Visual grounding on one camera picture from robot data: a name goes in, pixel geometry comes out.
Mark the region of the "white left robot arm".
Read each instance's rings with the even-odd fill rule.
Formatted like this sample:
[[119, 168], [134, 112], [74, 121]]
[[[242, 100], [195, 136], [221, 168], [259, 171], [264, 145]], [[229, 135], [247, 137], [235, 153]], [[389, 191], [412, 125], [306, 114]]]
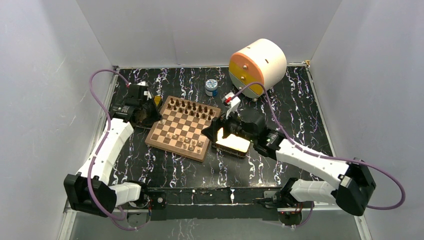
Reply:
[[128, 86], [120, 104], [112, 106], [107, 124], [94, 150], [77, 171], [64, 179], [70, 207], [101, 217], [109, 217], [116, 207], [131, 202], [137, 208], [149, 203], [146, 185], [137, 181], [109, 185], [111, 171], [136, 127], [151, 126], [162, 119], [146, 81]]

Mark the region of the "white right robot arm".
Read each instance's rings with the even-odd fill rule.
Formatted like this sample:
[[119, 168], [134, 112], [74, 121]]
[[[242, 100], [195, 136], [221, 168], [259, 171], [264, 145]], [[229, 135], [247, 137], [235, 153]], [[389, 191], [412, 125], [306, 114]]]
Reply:
[[282, 202], [295, 207], [303, 202], [335, 204], [345, 212], [362, 216], [376, 188], [374, 178], [362, 160], [331, 160], [308, 147], [290, 142], [282, 132], [267, 127], [265, 119], [242, 120], [235, 113], [214, 117], [201, 133], [215, 142], [218, 131], [223, 137], [235, 135], [253, 144], [262, 156], [284, 162], [320, 178], [307, 181], [291, 178], [281, 189]]

